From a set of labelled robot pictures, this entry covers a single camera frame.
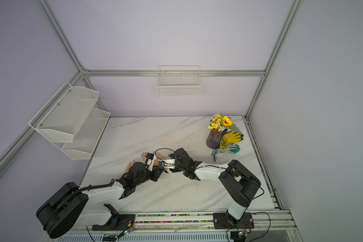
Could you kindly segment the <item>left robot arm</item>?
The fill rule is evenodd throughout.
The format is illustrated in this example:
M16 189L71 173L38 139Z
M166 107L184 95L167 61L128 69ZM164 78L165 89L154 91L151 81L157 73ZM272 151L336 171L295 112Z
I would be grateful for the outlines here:
M66 183L37 210L36 217L52 239L75 227L117 228L119 212L110 202L130 196L146 181L157 181L163 171L162 161L157 166L136 162L121 178L107 184L80 187Z

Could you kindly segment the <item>mannequin hand with dark nails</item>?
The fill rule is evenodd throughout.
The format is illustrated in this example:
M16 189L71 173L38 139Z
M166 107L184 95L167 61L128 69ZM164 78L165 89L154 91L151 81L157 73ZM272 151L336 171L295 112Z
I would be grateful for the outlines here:
M158 173L163 173L163 172L169 173L170 172L169 168L164 168L164 167L159 166L158 163L159 163L160 160L163 160L163 158L162 158L161 155L156 155L155 152L152 152L154 154L154 159L155 159L154 160L153 170L152 171L147 170L145 168L145 160L146 160L145 155L147 153L150 153L150 152L144 152L144 153L141 154L141 157L142 157L143 163L144 163L144 171L145 172L152 172L152 173L154 173L154 172L158 172Z

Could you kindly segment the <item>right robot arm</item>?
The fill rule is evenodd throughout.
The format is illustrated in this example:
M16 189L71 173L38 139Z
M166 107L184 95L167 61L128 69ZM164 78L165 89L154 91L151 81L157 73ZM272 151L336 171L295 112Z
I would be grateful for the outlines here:
M170 154L169 158L172 161L167 163L171 164L172 172L182 172L191 180L211 180L221 183L233 200L226 211L226 216L234 223L241 220L251 202L258 197L257 192L262 188L260 180L237 160L222 166L206 164L194 161L183 148Z

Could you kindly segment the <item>mannequin hand with white band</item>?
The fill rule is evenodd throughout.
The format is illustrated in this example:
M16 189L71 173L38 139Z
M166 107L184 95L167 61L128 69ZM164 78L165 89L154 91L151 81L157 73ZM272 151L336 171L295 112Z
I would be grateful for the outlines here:
M132 162L129 162L128 165L126 166L124 173L129 172L130 168L136 163L135 160L133 160Z

